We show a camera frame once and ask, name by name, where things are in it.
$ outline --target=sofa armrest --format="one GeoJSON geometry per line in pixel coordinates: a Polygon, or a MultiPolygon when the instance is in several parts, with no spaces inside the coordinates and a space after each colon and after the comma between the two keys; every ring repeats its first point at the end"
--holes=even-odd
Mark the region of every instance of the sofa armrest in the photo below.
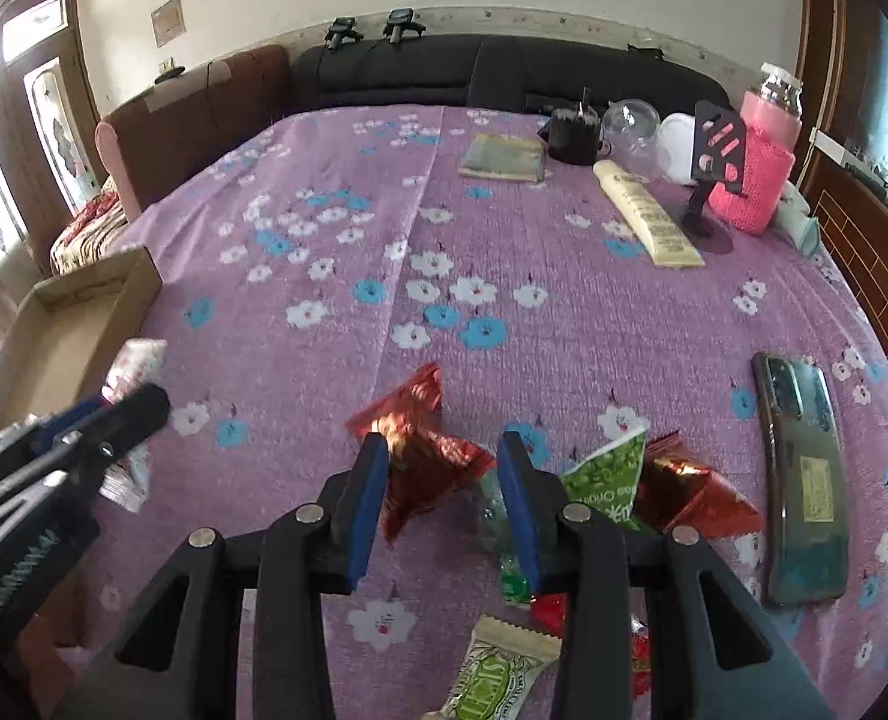
{"type": "Polygon", "coordinates": [[[292,109],[287,51],[216,59],[145,90],[105,116],[97,152],[128,220],[292,109]]]}

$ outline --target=white bottle lid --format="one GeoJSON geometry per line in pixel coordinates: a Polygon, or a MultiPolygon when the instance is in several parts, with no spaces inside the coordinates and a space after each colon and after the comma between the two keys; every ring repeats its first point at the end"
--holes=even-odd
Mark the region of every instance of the white bottle lid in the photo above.
{"type": "Polygon", "coordinates": [[[777,65],[772,65],[770,62],[764,62],[764,64],[761,65],[761,71],[768,76],[774,76],[776,79],[784,81],[788,86],[793,86],[794,89],[802,89],[804,86],[800,79],[792,76],[789,71],[786,71],[784,68],[777,65]]]}

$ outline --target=glass window pane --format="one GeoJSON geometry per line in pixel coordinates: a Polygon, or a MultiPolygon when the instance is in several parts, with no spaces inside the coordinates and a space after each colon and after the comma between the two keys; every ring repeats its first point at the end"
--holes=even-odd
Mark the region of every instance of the glass window pane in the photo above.
{"type": "Polygon", "coordinates": [[[73,213],[100,191],[68,105],[61,63],[53,59],[25,76],[31,114],[50,171],[73,213]]]}
{"type": "Polygon", "coordinates": [[[4,25],[4,61],[10,62],[44,38],[68,25],[64,0],[45,0],[4,25]]]}

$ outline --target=yellow squeeze tube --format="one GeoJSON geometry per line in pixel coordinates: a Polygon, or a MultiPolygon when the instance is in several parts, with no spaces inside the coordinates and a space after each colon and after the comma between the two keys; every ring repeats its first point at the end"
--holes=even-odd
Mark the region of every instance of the yellow squeeze tube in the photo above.
{"type": "Polygon", "coordinates": [[[635,175],[609,159],[594,165],[594,175],[642,242],[654,265],[695,268],[704,264],[668,212],[641,186],[635,175]]]}

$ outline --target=smartphone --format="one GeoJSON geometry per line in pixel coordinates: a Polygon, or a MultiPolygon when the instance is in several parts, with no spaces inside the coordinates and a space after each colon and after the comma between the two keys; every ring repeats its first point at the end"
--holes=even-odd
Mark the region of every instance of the smartphone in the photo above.
{"type": "Polygon", "coordinates": [[[767,455],[767,600],[839,598],[847,586],[847,487],[824,374],[767,352],[751,367],[767,455]]]}

